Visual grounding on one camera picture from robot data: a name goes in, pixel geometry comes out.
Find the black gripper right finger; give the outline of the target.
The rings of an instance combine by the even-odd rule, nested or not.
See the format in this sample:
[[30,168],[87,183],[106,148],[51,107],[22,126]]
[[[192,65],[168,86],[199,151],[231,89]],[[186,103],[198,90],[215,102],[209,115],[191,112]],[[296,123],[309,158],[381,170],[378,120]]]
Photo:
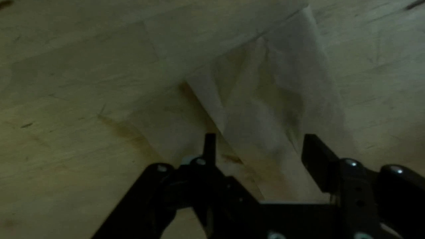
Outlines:
[[316,135],[305,134],[301,162],[321,192],[336,192],[341,159]]

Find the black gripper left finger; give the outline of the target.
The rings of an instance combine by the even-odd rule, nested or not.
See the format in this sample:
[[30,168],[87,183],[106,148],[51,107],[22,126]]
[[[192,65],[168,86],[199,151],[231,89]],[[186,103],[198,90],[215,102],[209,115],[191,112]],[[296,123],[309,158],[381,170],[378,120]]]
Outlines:
[[216,159],[216,135],[213,132],[207,132],[204,135],[203,154],[202,158],[207,164],[213,164]]

